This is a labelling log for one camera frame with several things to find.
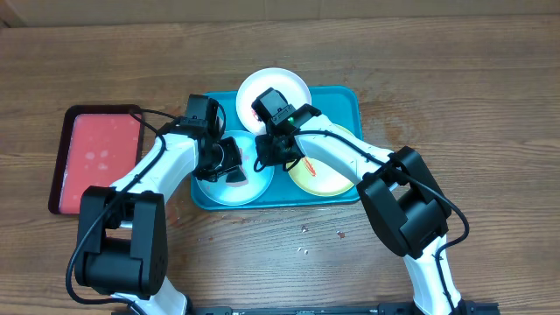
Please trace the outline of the green and orange sponge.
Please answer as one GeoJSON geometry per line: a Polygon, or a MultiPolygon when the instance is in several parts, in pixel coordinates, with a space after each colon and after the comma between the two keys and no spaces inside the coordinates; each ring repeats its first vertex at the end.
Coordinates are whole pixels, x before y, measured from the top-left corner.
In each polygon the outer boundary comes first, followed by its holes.
{"type": "Polygon", "coordinates": [[[244,186],[248,183],[247,176],[241,167],[235,168],[226,176],[226,184],[232,187],[244,186]]]}

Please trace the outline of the light blue plate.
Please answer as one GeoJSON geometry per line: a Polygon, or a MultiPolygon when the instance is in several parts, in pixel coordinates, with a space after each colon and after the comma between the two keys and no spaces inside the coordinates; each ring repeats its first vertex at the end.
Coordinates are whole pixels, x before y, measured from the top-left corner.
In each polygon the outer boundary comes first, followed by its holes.
{"type": "Polygon", "coordinates": [[[192,200],[207,210],[246,206],[265,193],[274,175],[273,167],[266,167],[260,172],[254,170],[257,158],[254,134],[244,130],[228,130],[224,136],[232,137],[239,147],[242,161],[240,170],[245,179],[239,182],[227,182],[226,176],[219,177],[217,182],[195,179],[191,186],[192,200]]]}

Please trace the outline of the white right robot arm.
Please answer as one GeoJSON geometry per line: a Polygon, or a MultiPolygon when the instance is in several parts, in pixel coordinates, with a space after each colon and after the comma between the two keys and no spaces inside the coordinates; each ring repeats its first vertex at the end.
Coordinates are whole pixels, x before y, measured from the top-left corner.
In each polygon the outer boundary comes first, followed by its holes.
{"type": "Polygon", "coordinates": [[[310,104],[295,108],[274,88],[257,96],[252,108],[265,124],[255,140],[257,170],[312,158],[344,176],[378,239],[404,260],[415,307],[424,314],[459,312],[461,296],[445,253],[451,246],[447,220],[457,208],[417,151],[366,143],[310,104]]]}

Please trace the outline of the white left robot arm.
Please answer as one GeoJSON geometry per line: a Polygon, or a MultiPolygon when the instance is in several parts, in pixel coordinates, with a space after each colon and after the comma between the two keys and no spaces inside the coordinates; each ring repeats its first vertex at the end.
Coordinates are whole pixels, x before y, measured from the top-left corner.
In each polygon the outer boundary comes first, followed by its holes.
{"type": "Polygon", "coordinates": [[[213,98],[189,96],[186,112],[155,132],[148,154],[108,187],[80,200],[77,241],[66,267],[69,297],[82,305],[124,304],[130,314],[190,312],[168,267],[165,205],[184,178],[242,182],[242,158],[224,135],[226,114],[213,98]]]}

